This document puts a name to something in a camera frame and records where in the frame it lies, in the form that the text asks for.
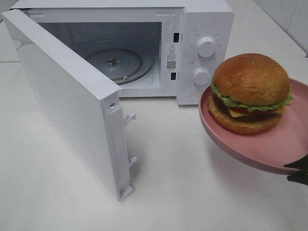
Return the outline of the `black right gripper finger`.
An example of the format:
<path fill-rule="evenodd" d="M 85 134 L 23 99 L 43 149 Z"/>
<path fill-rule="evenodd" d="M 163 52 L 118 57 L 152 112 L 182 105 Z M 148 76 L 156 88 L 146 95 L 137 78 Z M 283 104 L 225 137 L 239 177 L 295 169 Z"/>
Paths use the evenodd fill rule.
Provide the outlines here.
<path fill-rule="evenodd" d="M 294 162 L 291 162 L 289 164 L 285 164 L 284 167 L 295 168 L 295 169 L 299 169 L 300 171 L 307 171 L 308 170 L 308 155 L 305 155 L 304 157 Z"/>
<path fill-rule="evenodd" d="M 299 173 L 287 176 L 288 181 L 308 185 L 308 174 Z"/>

